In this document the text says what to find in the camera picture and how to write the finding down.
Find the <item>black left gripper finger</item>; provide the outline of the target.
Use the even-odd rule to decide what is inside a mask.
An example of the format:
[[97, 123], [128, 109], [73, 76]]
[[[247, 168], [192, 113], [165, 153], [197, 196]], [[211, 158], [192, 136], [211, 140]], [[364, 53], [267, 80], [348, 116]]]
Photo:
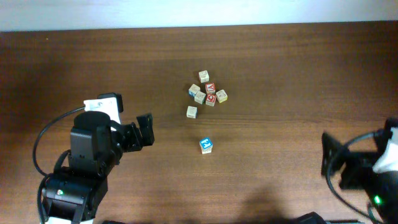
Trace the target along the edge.
[[142, 145], [151, 146], [155, 141], [153, 131], [153, 116], [151, 113], [147, 113], [137, 117], [139, 123], [139, 130], [142, 136]]
[[125, 137], [125, 152], [136, 152], [141, 151], [142, 136], [139, 128], [135, 123], [127, 124], [124, 126], [124, 137]]

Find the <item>wooden letter X block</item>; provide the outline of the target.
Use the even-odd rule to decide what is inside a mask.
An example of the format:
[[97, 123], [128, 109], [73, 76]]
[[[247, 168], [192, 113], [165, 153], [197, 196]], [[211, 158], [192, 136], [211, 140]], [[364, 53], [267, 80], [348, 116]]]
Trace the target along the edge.
[[213, 147], [213, 143], [210, 138], [203, 138], [200, 140], [200, 147], [202, 151], [208, 151]]

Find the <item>wooden block green side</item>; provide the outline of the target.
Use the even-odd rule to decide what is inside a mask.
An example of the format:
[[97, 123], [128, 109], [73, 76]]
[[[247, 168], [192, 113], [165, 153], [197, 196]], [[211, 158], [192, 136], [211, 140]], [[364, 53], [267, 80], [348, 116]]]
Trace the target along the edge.
[[209, 154], [209, 153], [211, 153], [212, 152], [212, 148], [210, 148], [210, 149], [202, 149], [201, 150], [201, 153], [202, 154]]

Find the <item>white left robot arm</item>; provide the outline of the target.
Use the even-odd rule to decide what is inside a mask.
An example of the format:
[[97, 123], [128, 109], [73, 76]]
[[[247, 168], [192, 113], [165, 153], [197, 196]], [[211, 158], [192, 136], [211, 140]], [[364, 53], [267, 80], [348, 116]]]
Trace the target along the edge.
[[123, 154], [154, 143], [153, 116], [122, 124], [122, 96], [105, 93], [74, 110], [70, 148], [44, 174], [37, 192], [41, 223], [93, 223], [108, 191], [108, 175]]

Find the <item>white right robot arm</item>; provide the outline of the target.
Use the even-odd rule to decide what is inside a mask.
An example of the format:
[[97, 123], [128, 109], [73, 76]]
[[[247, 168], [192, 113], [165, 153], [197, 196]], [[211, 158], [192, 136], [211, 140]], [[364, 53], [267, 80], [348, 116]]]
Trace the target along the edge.
[[[349, 147], [357, 142], [372, 139], [377, 150], [351, 152]], [[386, 119], [382, 129], [371, 131], [346, 143], [333, 136], [322, 134], [321, 176], [330, 192], [352, 211], [372, 223], [397, 223], [397, 119]], [[361, 211], [345, 200], [334, 188], [331, 178], [342, 170], [341, 190], [364, 190], [369, 197], [367, 211]]]

